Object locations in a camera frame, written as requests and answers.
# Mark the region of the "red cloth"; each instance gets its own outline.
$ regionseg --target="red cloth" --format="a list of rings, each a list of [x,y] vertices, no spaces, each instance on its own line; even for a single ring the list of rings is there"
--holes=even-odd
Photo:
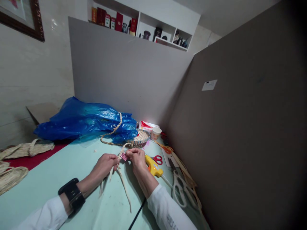
[[[65,146],[69,145],[73,140],[62,140],[62,141],[55,141],[54,149],[49,150],[45,153],[37,154],[34,157],[21,157],[21,158],[15,158],[15,159],[7,159],[6,162],[10,163],[11,167],[27,167],[28,170],[31,170],[38,166],[43,161],[47,160],[49,157],[51,157],[56,152],[60,151]]]

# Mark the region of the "orange scissors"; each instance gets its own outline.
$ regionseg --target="orange scissors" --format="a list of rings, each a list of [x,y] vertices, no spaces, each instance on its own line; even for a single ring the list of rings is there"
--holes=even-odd
[[[159,155],[156,155],[155,157],[150,157],[151,159],[153,159],[158,165],[162,165],[162,157]]]
[[[165,150],[165,152],[167,153],[167,154],[172,154],[172,152],[174,151],[171,147],[169,147],[169,146],[165,146],[165,145],[162,145],[162,144],[160,144],[159,142],[157,142],[157,141],[155,141],[159,146],[161,146],[164,150]]]

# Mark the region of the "white paper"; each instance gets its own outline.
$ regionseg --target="white paper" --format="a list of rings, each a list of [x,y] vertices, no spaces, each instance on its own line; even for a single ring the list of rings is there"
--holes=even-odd
[[[173,162],[175,168],[179,168],[179,165],[178,165],[177,161],[174,159],[173,155],[172,154],[167,154],[162,147],[160,147],[160,149],[161,149],[161,151],[163,153],[164,161],[166,163],[166,166],[171,167],[171,165],[169,164],[169,159],[171,159],[171,161]]]
[[[202,91],[213,90],[216,85],[217,80],[206,81],[202,87]]]

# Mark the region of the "yellow glue gun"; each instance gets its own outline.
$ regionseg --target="yellow glue gun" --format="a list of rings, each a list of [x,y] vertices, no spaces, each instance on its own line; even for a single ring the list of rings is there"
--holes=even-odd
[[[148,171],[153,175],[160,177],[163,174],[163,170],[158,168],[157,163],[150,158],[150,156],[145,155],[145,161],[148,164]]]

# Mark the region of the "framed picture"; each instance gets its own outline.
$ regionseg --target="framed picture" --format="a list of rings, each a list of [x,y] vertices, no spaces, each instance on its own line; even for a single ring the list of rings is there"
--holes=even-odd
[[[45,41],[38,0],[0,0],[0,22]]]

